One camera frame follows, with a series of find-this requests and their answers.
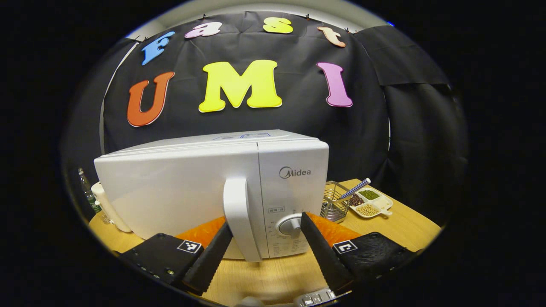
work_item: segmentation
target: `microwave door handle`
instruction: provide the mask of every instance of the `microwave door handle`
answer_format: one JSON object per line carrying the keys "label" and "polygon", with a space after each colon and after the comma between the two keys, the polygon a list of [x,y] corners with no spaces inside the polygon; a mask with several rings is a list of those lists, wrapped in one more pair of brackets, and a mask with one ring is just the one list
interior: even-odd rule
{"label": "microwave door handle", "polygon": [[246,178],[228,178],[224,184],[224,215],[245,260],[262,261],[250,224]]}

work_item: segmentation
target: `plastic bottle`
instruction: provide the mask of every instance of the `plastic bottle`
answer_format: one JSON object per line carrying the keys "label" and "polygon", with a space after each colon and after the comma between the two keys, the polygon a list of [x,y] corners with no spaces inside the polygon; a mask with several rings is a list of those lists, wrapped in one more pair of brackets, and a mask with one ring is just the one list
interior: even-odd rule
{"label": "plastic bottle", "polygon": [[95,204],[95,196],[93,195],[93,192],[91,192],[91,185],[89,184],[89,181],[87,180],[87,177],[85,177],[84,170],[82,168],[78,169],[78,175],[80,175],[80,183],[81,183],[81,189],[84,192],[85,198],[87,199],[87,202],[89,205],[91,205],[91,208],[93,208],[93,211],[95,211],[96,214],[99,215],[100,219],[105,223],[109,224],[110,219],[102,212],[102,209],[99,205]]}

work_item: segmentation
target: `white divided dish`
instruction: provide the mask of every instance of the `white divided dish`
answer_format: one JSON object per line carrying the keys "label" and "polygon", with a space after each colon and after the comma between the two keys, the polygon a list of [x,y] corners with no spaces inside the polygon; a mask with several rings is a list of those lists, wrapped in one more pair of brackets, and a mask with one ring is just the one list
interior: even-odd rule
{"label": "white divided dish", "polygon": [[[373,191],[375,194],[379,195],[379,197],[375,198],[375,199],[367,199],[366,197],[364,197],[362,194],[360,194],[359,192],[361,191]],[[360,199],[362,199],[364,201],[363,204],[360,204],[358,206],[351,206],[350,208],[356,213],[358,214],[359,216],[361,217],[364,217],[366,219],[369,219],[371,217],[374,217],[374,216],[377,216],[379,214],[384,214],[384,215],[391,215],[393,214],[391,211],[388,211],[387,209],[389,209],[390,207],[393,206],[393,201],[388,198],[387,196],[385,196],[384,194],[382,194],[380,191],[374,189],[374,188],[370,188],[370,187],[363,187],[361,188],[360,190],[358,190],[354,195],[356,195],[357,197],[360,197]],[[373,215],[363,215],[362,213],[360,213],[357,208],[362,208],[366,205],[370,204],[372,207],[374,207],[375,209],[379,210],[378,213],[376,214],[373,214]]]}

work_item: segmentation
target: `wooden table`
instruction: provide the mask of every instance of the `wooden table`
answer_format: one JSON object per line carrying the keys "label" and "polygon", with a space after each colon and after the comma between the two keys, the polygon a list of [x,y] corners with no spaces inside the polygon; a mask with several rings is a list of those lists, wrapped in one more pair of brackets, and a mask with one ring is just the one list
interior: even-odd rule
{"label": "wooden table", "polygon": [[[358,183],[358,179],[340,182],[347,188]],[[340,225],[361,234],[380,232],[411,251],[427,247],[440,232],[440,227],[408,206],[390,199],[393,201],[389,209],[392,215],[364,219],[349,209]],[[98,216],[89,226],[108,248],[121,253],[143,242],[134,233],[122,232],[112,224],[105,225]],[[223,259],[202,298],[227,306],[233,306],[247,296],[256,297],[265,305],[282,304],[327,286],[309,249],[300,255],[264,259],[257,263]]]}

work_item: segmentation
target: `white microwave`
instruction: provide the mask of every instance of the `white microwave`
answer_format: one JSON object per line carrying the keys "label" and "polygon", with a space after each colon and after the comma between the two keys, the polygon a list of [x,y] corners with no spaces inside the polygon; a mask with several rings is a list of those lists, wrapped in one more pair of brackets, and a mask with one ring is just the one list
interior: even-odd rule
{"label": "white microwave", "polygon": [[94,164],[124,231],[178,235],[225,216],[224,258],[257,262],[307,251],[300,216],[320,214],[328,152],[317,138],[264,130],[154,141]]}

